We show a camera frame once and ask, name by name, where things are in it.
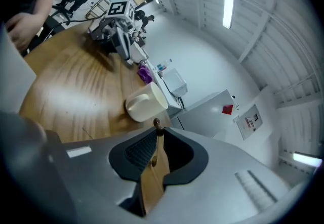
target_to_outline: white countertop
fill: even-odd
[[[181,106],[177,103],[176,99],[174,98],[174,96],[169,92],[166,84],[164,83],[163,79],[160,78],[160,76],[157,73],[156,68],[150,63],[150,61],[146,61],[146,65],[149,68],[149,70],[152,73],[152,76],[155,80],[155,83],[158,85],[158,87],[161,89],[161,91],[163,92],[164,96],[167,99],[168,105],[175,107],[175,108],[179,108],[181,109]]]

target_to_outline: corrugated metal ceiling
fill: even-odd
[[[281,115],[281,146],[288,152],[319,153],[324,49],[322,29],[308,0],[234,0],[230,29],[222,26],[224,0],[160,3],[166,12],[222,42],[260,89],[271,88],[278,107],[307,100],[307,106]]]

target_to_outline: purple cloth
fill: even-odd
[[[137,74],[140,76],[141,80],[143,80],[145,84],[150,84],[153,81],[150,70],[144,65],[139,66]]]

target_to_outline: red paper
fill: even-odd
[[[233,105],[225,105],[222,113],[232,115]]]

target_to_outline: plastic bottle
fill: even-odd
[[[172,59],[168,59],[168,60],[165,60],[163,62],[161,62],[160,64],[158,64],[156,67],[157,67],[157,70],[159,72],[165,70],[167,68],[167,66],[172,62]]]

